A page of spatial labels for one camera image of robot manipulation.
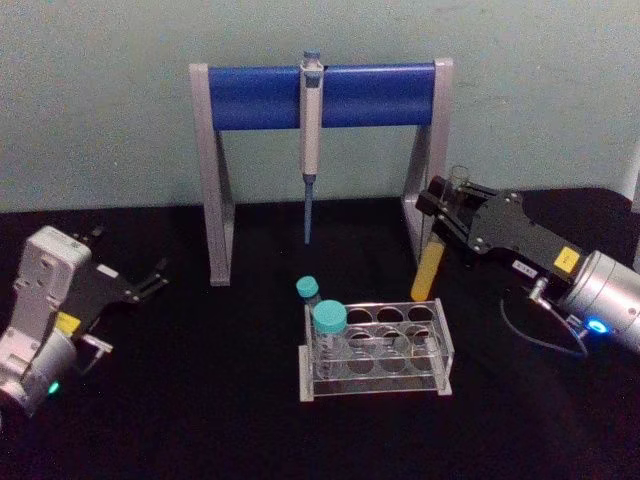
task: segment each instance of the table surface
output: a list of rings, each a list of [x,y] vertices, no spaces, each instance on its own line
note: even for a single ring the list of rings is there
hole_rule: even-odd
[[[68,378],[0,445],[1,478],[623,478],[640,467],[640,357],[604,337],[576,360],[527,344],[499,316],[516,277],[447,250],[434,293],[456,354],[453,396],[298,399],[304,274],[343,303],[408,300],[415,265],[397,199],[239,205],[232,286],[208,285],[202,208],[0,215],[0,323],[27,236],[51,224],[108,233],[94,256],[139,280],[163,256],[171,284],[94,330],[113,353]],[[640,233],[629,202],[600,189],[527,192],[547,228],[630,265]],[[558,327],[507,302],[512,321]]]

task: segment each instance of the blue led light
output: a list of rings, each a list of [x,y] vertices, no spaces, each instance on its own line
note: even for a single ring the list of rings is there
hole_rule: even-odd
[[[587,328],[593,330],[596,333],[607,333],[609,329],[600,320],[589,320],[587,322]]]

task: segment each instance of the test tube rack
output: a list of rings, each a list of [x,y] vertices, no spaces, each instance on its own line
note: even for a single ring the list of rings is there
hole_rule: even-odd
[[[304,307],[305,345],[298,347],[300,401],[316,397],[436,390],[451,395],[453,343],[439,299],[346,305],[347,327],[330,359],[315,343]]]

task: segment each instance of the teal cap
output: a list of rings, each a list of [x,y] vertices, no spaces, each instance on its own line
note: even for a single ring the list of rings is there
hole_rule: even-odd
[[[313,326],[320,333],[340,333],[347,326],[347,309],[335,300],[323,300],[313,307]]]
[[[296,282],[296,288],[302,298],[311,298],[318,293],[318,282],[311,275],[307,275]]]

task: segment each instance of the cable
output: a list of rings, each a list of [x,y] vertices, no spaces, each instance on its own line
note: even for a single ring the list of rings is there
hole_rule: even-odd
[[[500,299],[500,313],[502,314],[502,320],[504,320],[504,322],[507,324],[507,326],[511,329],[511,331],[513,333],[515,333],[519,337],[525,339],[526,341],[534,343],[534,344],[539,345],[541,347],[549,348],[551,350],[555,350],[556,352],[565,353],[567,355],[573,355],[575,357],[587,358],[589,356],[589,351],[587,350],[587,347],[584,345],[584,342],[578,336],[578,334],[575,332],[575,330],[573,328],[571,328],[571,325],[569,325],[569,323],[567,323],[567,321],[564,318],[562,318],[553,309],[549,310],[549,312],[551,312],[553,314],[553,316],[556,318],[556,320],[558,320],[560,322],[560,324],[564,328],[569,330],[569,333],[571,333],[571,336],[573,336],[573,338],[576,340],[576,343],[580,347],[580,350],[581,350],[580,352],[578,352],[576,350],[571,350],[569,348],[564,348],[564,347],[561,347],[559,345],[555,345],[553,343],[543,342],[542,340],[538,340],[537,338],[530,337],[529,335],[521,332],[516,327],[514,327],[511,324],[511,322],[509,321],[509,318],[507,317],[507,314],[504,311],[504,298]]]

